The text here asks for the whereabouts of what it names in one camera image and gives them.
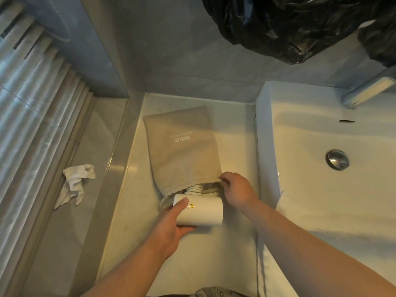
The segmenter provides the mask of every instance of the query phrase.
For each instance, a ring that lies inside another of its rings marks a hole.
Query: beige cloth bag
[[[204,192],[221,180],[219,153],[206,106],[143,117],[152,174],[165,198],[196,184]]]

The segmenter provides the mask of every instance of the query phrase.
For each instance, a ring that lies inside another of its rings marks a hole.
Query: person's left hand
[[[173,207],[167,207],[158,215],[157,224],[149,238],[160,247],[164,260],[169,258],[179,246],[180,239],[193,231],[196,226],[177,226],[176,218],[189,204],[188,198],[183,198]]]

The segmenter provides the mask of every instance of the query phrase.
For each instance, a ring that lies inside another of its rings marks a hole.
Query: person's right hand
[[[238,173],[224,172],[219,177],[227,201],[237,209],[258,200],[253,187],[245,177]]]

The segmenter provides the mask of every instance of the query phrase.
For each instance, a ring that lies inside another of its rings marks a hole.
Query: white tissue paper
[[[84,197],[84,191],[82,189],[82,179],[95,179],[93,165],[79,165],[76,167],[69,167],[63,170],[63,174],[66,176],[66,181],[62,187],[61,194],[56,200],[54,206],[55,210],[59,206],[69,202],[70,199],[74,196],[77,196],[76,205],[78,205]]]

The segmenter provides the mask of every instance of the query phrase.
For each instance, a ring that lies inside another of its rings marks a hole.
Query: person's left arm
[[[183,198],[172,208],[163,210],[149,237],[83,297],[144,297],[164,261],[179,246],[180,239],[195,229],[176,226],[176,218],[186,208]]]

